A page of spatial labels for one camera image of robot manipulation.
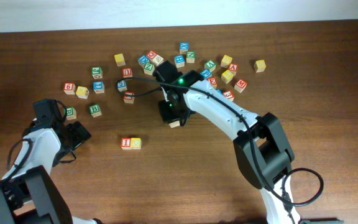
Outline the green R block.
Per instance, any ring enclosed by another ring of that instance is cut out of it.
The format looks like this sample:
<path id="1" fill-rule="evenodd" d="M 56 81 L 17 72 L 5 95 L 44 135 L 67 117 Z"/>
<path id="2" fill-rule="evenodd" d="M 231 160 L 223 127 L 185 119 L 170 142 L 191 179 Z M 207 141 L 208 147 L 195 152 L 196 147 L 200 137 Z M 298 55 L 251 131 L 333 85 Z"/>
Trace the green R block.
<path id="1" fill-rule="evenodd" d="M 169 126 L 170 126 L 171 128 L 178 127 L 178 126 L 180 126 L 180 121 L 174 121 L 174 122 L 172 122 L 172 123 L 169 123 Z"/>

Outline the red 6 I block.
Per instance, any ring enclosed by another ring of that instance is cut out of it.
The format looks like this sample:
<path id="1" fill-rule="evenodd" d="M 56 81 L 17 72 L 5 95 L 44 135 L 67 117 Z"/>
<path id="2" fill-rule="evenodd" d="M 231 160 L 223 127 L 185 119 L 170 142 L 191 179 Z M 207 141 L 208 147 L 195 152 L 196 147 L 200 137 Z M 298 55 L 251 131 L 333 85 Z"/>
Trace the red 6 I block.
<path id="1" fill-rule="evenodd" d="M 65 82 L 63 85 L 63 91 L 67 95 L 75 95 L 76 94 L 76 86 L 72 82 Z"/>

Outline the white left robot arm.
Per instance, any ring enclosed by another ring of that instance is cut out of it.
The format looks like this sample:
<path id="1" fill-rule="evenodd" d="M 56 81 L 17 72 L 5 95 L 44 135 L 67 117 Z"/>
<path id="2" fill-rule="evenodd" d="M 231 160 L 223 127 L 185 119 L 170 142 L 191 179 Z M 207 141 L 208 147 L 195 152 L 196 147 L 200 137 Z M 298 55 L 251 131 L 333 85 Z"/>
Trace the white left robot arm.
<path id="1" fill-rule="evenodd" d="M 53 183 L 53 167 L 91 137 L 78 121 L 34 119 L 18 142 L 21 149 L 0 180 L 0 223 L 100 223 L 71 214 Z"/>

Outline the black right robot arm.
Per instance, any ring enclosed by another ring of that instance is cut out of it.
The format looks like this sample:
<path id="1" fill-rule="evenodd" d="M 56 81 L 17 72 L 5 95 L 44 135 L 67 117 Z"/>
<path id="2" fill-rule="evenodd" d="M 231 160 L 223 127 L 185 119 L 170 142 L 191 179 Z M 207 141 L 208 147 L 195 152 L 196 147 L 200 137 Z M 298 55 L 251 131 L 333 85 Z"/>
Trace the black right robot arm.
<path id="1" fill-rule="evenodd" d="M 290 190 L 295 155 L 278 118 L 241 108 L 194 70 L 158 69 L 153 76 L 165 97 L 158 104 L 163 121 L 177 127 L 194 113 L 207 118 L 233 141 L 241 174 L 262 195 L 267 222 L 299 223 Z"/>

